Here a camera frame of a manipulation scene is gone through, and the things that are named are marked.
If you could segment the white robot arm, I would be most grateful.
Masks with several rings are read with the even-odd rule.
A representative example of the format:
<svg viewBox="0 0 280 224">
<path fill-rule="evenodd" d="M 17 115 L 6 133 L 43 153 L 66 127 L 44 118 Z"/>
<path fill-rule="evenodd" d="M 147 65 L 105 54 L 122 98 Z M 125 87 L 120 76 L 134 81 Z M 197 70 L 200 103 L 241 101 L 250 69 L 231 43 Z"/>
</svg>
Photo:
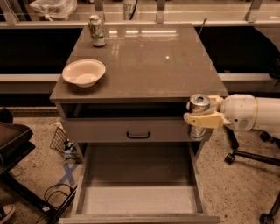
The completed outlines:
<svg viewBox="0 0 280 224">
<path fill-rule="evenodd" d="M 201 99 L 209 108 L 189 113 L 184 120 L 193 127 L 216 129 L 226 126 L 234 131 L 262 130 L 274 138 L 280 137 L 280 99 L 254 97 L 251 94 L 232 94 L 226 98 L 218 95 L 195 94 L 190 101 Z"/>
</svg>

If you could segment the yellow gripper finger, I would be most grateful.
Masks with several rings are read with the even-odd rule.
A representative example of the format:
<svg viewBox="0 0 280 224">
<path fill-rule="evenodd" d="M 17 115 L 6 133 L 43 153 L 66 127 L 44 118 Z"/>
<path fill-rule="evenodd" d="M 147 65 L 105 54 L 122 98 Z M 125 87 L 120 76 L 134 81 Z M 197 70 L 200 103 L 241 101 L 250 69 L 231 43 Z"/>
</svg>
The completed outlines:
<svg viewBox="0 0 280 224">
<path fill-rule="evenodd" d="M 223 125 L 231 124 L 231 122 L 225 118 L 225 115 L 220 112 L 214 112 L 209 115 L 184 113 L 184 120 L 189 125 L 208 129 L 216 129 Z"/>
<path fill-rule="evenodd" d="M 186 104 L 186 108 L 191 113 L 213 113 L 218 110 L 223 98 L 218 95 L 194 94 Z"/>
</svg>

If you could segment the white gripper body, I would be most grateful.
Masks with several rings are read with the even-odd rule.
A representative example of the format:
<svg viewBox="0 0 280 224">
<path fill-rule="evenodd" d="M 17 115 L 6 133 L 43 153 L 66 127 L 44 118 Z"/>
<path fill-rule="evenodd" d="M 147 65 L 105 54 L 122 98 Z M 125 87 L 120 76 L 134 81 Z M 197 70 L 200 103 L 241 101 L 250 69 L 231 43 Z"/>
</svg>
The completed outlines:
<svg viewBox="0 0 280 224">
<path fill-rule="evenodd" d="M 232 94 L 220 106 L 224 125 L 231 130 L 249 131 L 256 122 L 257 100 L 250 94 Z"/>
</svg>

